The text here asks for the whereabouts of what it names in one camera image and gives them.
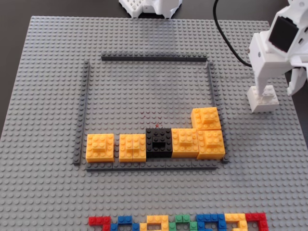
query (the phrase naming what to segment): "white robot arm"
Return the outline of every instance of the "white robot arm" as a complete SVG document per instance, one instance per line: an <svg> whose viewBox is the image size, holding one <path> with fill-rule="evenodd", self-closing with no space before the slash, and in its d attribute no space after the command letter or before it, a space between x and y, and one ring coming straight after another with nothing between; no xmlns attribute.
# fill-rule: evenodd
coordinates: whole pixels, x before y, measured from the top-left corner
<svg viewBox="0 0 308 231"><path fill-rule="evenodd" d="M250 43L249 59L256 82L247 93L252 112L273 111L279 106L273 86L266 86L269 78L292 69L288 95L296 93L307 80L308 0L289 3L277 12L270 30L255 33Z"/></svg>
<svg viewBox="0 0 308 231"><path fill-rule="evenodd" d="M132 18L138 18L141 13L155 13L171 18L182 4L182 0L119 0Z"/></svg>

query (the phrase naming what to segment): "gray lego baseplate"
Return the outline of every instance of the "gray lego baseplate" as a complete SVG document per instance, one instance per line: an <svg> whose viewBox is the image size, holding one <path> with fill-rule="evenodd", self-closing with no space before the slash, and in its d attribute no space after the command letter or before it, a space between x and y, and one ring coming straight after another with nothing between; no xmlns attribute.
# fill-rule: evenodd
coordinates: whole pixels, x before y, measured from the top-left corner
<svg viewBox="0 0 308 231"><path fill-rule="evenodd" d="M220 23L246 61L253 33L269 28ZM103 51L207 54L230 163L211 171L87 172L83 152L74 166L85 60L92 67L85 134L189 127L191 109L211 104L205 65L103 64ZM280 108L252 114L253 71L214 21L32 17L0 142L0 229L92 231L89 216L145 222L165 214L173 222L177 214L265 212L271 231L306 231L307 147L285 79L270 84Z"/></svg>

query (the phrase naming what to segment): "stacked yellow brick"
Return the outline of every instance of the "stacked yellow brick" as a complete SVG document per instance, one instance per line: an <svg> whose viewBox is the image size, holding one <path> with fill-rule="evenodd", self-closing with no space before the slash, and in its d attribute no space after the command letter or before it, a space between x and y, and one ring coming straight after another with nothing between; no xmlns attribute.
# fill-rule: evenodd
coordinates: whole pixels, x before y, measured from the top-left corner
<svg viewBox="0 0 308 231"><path fill-rule="evenodd" d="M119 162L145 161L145 134L120 134Z"/></svg>
<svg viewBox="0 0 308 231"><path fill-rule="evenodd" d="M197 130L199 144L197 159L223 158L226 152L217 108L194 108L191 118L192 127Z"/></svg>
<svg viewBox="0 0 308 231"><path fill-rule="evenodd" d="M88 134L86 160L91 162L114 162L114 135Z"/></svg>

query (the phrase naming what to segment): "colorful lego bricks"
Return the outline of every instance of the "colorful lego bricks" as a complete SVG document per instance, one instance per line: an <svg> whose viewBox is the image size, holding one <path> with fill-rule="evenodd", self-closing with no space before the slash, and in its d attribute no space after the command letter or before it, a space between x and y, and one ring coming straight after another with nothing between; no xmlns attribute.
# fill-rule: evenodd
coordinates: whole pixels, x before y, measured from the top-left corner
<svg viewBox="0 0 308 231"><path fill-rule="evenodd" d="M191 119L192 127L197 130L221 130L216 107L194 108Z"/></svg>
<svg viewBox="0 0 308 231"><path fill-rule="evenodd" d="M221 159L226 154L223 143L222 132L216 131L197 131L199 154L198 160Z"/></svg>
<svg viewBox="0 0 308 231"><path fill-rule="evenodd" d="M114 162L114 135L88 134L86 160L91 162Z"/></svg>
<svg viewBox="0 0 308 231"><path fill-rule="evenodd" d="M173 128L172 158L196 158L199 153L197 130L195 128Z"/></svg>
<svg viewBox="0 0 308 231"><path fill-rule="evenodd" d="M171 158L172 135L170 128L147 128L145 133L147 158Z"/></svg>
<svg viewBox="0 0 308 231"><path fill-rule="evenodd" d="M102 226L102 231L117 231L119 225L131 225L132 231L147 231L149 225L160 225L160 231L176 231L176 224L186 223L190 231L213 231L205 225L216 223L217 231L227 231L227 223L237 223L232 231L248 231L247 222L258 222L259 231L269 231L265 213L197 214L195 221L191 221L190 215L176 215L174 219L169 223L167 215L150 215L146 216L146 223L133 223L132 216L120 216L117 224L111 224L110 217L89 217L89 225Z"/></svg>

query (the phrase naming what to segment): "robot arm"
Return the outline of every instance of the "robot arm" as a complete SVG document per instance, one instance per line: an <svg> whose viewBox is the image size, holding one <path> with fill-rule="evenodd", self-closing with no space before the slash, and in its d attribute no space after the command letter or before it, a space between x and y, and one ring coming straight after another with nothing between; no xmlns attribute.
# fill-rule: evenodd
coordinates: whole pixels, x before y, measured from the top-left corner
<svg viewBox="0 0 308 231"><path fill-rule="evenodd" d="M307 79L308 0L289 0L289 3L290 6L277 12L269 31L253 35L249 59L255 73L257 95L253 99L255 102L248 97L250 105L272 103L272 99L264 95L264 89L268 94L266 84L269 78L279 77L296 67L292 70L288 95L295 94ZM272 111L276 106L257 111Z"/></svg>

